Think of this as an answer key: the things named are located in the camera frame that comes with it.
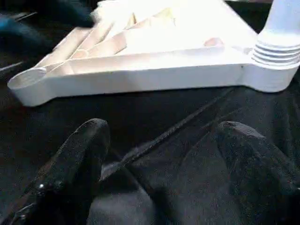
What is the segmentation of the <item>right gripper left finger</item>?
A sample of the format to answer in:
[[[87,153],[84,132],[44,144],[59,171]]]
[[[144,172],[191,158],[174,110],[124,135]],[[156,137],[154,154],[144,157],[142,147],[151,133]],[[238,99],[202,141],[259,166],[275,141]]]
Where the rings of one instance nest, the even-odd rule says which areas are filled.
[[[83,123],[40,169],[2,225],[84,225],[110,148],[102,119]]]

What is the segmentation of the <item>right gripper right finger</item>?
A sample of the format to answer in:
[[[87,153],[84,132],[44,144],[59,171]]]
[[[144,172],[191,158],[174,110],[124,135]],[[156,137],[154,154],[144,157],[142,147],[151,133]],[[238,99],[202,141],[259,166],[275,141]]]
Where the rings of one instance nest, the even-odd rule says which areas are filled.
[[[300,170],[252,127],[223,121],[218,150],[229,172],[231,192],[251,225],[300,223]]]

